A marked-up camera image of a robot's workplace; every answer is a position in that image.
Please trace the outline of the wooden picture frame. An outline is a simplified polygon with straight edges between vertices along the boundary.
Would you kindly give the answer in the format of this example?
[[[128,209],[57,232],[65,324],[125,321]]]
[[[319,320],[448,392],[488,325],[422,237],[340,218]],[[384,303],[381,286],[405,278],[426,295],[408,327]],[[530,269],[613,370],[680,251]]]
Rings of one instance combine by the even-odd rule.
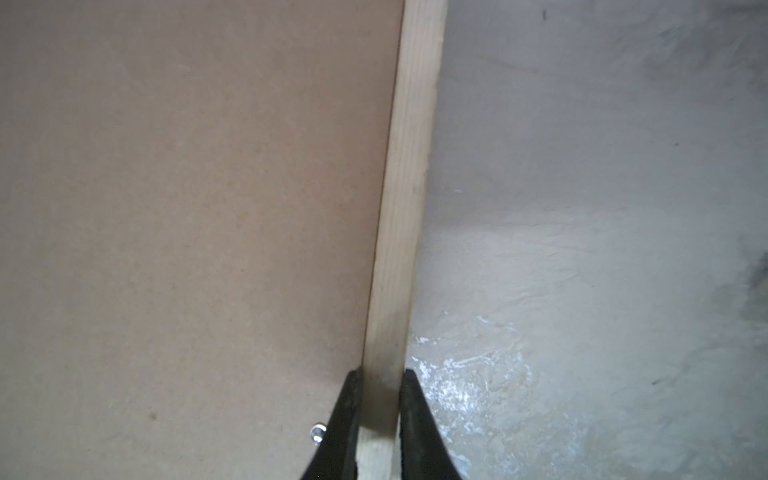
[[[448,4],[404,4],[362,359],[361,479],[393,472]]]

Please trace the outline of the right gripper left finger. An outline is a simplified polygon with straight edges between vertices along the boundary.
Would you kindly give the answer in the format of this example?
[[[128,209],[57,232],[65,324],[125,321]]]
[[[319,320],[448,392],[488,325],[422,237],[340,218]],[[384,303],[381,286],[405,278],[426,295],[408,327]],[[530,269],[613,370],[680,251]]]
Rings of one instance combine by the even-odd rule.
[[[302,480],[355,480],[362,401],[361,369],[351,370],[338,395],[323,440]]]

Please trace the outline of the brown cardboard backing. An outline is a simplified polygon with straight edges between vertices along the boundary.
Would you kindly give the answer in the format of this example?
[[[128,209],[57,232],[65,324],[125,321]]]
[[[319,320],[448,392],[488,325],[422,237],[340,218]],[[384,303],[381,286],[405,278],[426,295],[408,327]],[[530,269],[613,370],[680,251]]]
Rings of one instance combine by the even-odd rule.
[[[1,475],[297,479],[361,361],[403,5],[1,5]]]

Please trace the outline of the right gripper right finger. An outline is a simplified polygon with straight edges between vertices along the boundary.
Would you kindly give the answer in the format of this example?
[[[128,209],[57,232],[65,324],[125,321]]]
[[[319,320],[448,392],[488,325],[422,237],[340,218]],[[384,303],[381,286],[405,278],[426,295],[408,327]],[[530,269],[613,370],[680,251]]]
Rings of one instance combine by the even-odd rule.
[[[404,371],[400,396],[401,478],[460,480],[416,373]]]

